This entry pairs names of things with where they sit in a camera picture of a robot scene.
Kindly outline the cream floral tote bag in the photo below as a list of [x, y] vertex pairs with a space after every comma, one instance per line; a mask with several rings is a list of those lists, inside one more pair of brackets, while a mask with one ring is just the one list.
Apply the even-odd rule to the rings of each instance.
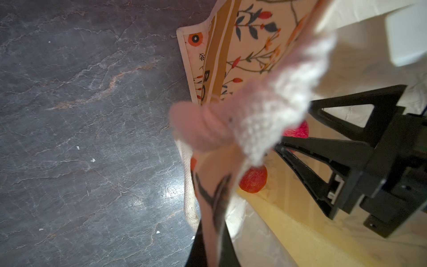
[[[426, 34], [426, 15], [425, 1], [218, 1], [205, 22], [177, 30], [191, 102], [170, 120], [185, 216], [202, 223], [209, 266], [224, 224], [242, 267], [426, 266], [427, 205], [387, 238], [359, 205], [329, 219], [274, 150], [304, 120], [308, 138], [349, 141], [309, 114], [316, 100], [405, 85], [398, 105], [424, 116], [427, 62], [397, 67], [392, 43]], [[263, 165], [264, 188], [241, 190]]]

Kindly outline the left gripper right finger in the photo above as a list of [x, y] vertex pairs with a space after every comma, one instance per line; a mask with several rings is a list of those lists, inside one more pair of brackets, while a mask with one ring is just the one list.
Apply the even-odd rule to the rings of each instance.
[[219, 267], [241, 267], [226, 224], [222, 232]]

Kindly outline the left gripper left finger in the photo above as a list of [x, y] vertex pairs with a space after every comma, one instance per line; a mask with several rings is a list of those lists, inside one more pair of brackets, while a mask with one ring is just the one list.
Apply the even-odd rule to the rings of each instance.
[[207, 256], [203, 241], [202, 223], [199, 223], [195, 239], [185, 267], [207, 267]]

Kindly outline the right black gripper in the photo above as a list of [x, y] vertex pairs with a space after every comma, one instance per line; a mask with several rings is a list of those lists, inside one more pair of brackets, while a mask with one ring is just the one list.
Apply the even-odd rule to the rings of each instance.
[[324, 215], [369, 213], [387, 238], [427, 204], [427, 119], [398, 105], [395, 85], [316, 100], [309, 114], [349, 139], [283, 137], [274, 147]]

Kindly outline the red apple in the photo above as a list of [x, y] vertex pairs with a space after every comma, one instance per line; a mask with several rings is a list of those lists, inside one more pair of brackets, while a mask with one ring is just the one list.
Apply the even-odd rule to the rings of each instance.
[[254, 194], [264, 188], [267, 179], [268, 171], [264, 165], [261, 167], [251, 167], [242, 177], [239, 187], [245, 192]]

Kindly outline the pink dragon fruit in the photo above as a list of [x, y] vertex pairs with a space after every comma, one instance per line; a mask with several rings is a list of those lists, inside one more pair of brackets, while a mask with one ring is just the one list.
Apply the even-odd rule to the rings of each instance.
[[309, 124], [304, 120], [300, 126], [295, 129], [288, 129], [283, 132], [283, 136], [292, 137], [292, 138], [302, 138], [307, 139], [309, 137]]

